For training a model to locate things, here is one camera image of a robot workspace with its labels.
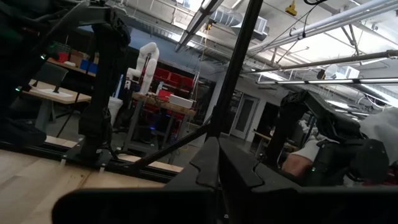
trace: white sleeve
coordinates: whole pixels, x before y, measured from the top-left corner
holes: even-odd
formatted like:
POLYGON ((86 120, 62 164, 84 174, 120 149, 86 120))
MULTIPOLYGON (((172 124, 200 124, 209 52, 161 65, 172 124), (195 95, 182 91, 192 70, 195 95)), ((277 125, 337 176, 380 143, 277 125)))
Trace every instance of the white sleeve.
POLYGON ((317 140, 311 140, 309 142, 306 143, 306 145, 304 146, 304 148, 302 148, 301 150, 297 151, 297 152, 293 152, 291 154, 295 154, 295 155, 299 155, 302 157, 306 157, 307 159, 311 160, 312 162, 314 162, 318 151, 319 151, 319 147, 317 146, 317 143, 319 141, 317 140))

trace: person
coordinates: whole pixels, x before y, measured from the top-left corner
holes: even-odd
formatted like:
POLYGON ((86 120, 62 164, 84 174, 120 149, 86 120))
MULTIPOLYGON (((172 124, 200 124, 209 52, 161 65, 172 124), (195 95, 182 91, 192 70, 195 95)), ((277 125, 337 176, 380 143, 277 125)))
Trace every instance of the person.
MULTIPOLYGON (((361 132, 369 139, 383 142, 390 165, 398 161, 398 108, 369 115, 359 123, 361 132)), ((318 139, 312 138, 301 150, 291 153, 283 163, 282 170, 296 177, 303 176, 318 154, 318 142, 318 139)))

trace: workshop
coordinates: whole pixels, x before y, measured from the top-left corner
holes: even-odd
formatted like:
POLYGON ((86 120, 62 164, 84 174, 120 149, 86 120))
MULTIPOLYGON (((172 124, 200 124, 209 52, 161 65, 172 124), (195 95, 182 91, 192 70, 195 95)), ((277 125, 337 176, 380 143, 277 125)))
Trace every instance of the workshop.
POLYGON ((0 0, 0 223, 396 222, 396 27, 398 0, 0 0))

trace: blue bin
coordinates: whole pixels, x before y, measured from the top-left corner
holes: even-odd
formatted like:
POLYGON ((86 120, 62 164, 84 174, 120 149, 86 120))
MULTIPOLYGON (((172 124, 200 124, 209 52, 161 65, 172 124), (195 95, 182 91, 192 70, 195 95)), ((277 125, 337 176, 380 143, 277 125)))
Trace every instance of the blue bin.
MULTIPOLYGON (((89 61, 83 59, 83 60, 81 61, 81 64, 80 64, 80 69, 83 69, 84 71, 86 71, 86 70, 87 70, 88 64, 89 64, 89 61)), ((94 74, 96 74, 96 73, 97 73, 97 69, 98 69, 98 65, 95 64, 95 63, 91 63, 91 64, 90 64, 90 67, 89 67, 89 69, 88 69, 88 71, 89 71, 89 72, 92 72, 92 73, 94 73, 94 74)))

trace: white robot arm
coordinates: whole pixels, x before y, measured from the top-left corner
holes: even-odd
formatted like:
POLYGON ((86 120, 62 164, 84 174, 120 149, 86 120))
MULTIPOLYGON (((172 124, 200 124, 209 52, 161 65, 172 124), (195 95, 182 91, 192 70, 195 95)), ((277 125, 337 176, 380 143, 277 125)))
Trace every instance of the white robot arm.
POLYGON ((140 77, 142 74, 142 71, 145 69, 144 67, 145 67, 145 63, 146 63, 148 56, 149 56, 149 61, 146 66, 144 79, 142 81, 141 90, 139 92, 142 95, 148 94, 150 84, 152 83, 152 79, 155 74, 157 60, 159 58, 159 49, 157 48, 156 43, 151 42, 151 43, 141 47, 139 50, 139 56, 137 59, 136 69, 129 68, 127 71, 128 77, 131 77, 131 78, 132 77, 140 77))

